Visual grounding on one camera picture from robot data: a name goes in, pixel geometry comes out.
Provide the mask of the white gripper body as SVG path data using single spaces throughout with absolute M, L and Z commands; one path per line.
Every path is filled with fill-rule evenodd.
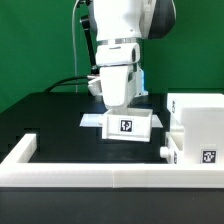
M 102 67 L 100 80 L 107 109 L 125 109 L 136 95 L 136 77 L 132 66 Z

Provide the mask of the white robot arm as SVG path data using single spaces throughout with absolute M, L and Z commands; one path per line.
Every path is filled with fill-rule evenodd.
M 165 37 L 176 22 L 174 0 L 92 0 L 90 26 L 98 43 L 96 65 L 107 109 L 125 109 L 145 93 L 143 39 Z

